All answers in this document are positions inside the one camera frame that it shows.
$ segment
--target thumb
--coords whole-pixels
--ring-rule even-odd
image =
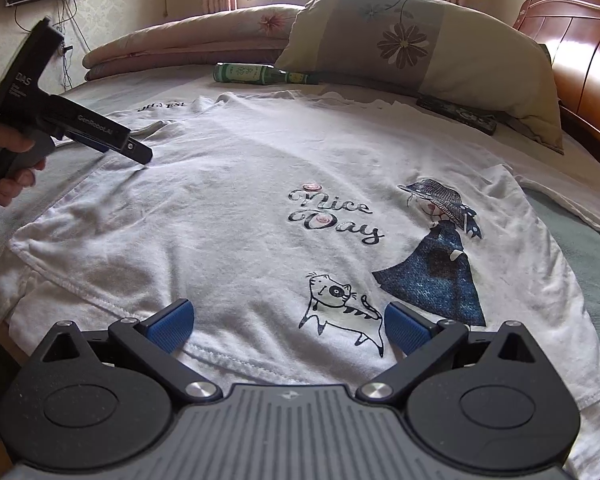
[[[21,153],[29,151],[35,142],[23,136],[18,130],[0,124],[0,148],[10,152]]]

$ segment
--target pillow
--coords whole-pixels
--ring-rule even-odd
[[[84,78],[92,81],[150,68],[218,62],[274,64],[287,43],[288,40],[270,39],[216,41],[184,48],[147,50],[100,62],[92,66]]]
[[[137,30],[100,46],[82,60],[85,68],[119,57],[168,48],[243,40],[288,40],[291,25],[302,9],[293,5],[269,5],[226,10],[194,16]]]
[[[531,38],[477,10],[441,0],[311,0],[276,67],[404,86],[506,112],[562,153],[551,63]]]

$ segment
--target brown flower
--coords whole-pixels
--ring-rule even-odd
[[[394,31],[386,30],[382,33],[384,40],[378,41],[380,57],[395,63],[398,68],[415,66],[419,57],[425,57],[428,52],[423,48],[429,44],[427,35],[420,32],[417,25],[411,25],[407,30],[404,25],[396,23]]]
[[[260,30],[267,36],[272,36],[277,32],[281,32],[285,27],[285,20],[280,14],[263,14],[258,22]]]

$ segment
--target blue gripper pad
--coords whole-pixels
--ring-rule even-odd
[[[193,331],[194,311],[189,300],[177,300],[142,323],[138,330],[153,344],[172,353]]]
[[[394,301],[384,310],[384,330],[389,341],[406,355],[429,342],[440,329],[435,323]]]

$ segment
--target green bottle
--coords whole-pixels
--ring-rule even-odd
[[[298,72],[285,72],[271,65],[250,63],[218,63],[214,69],[218,83],[249,83],[273,85],[276,83],[318,84],[314,76]]]

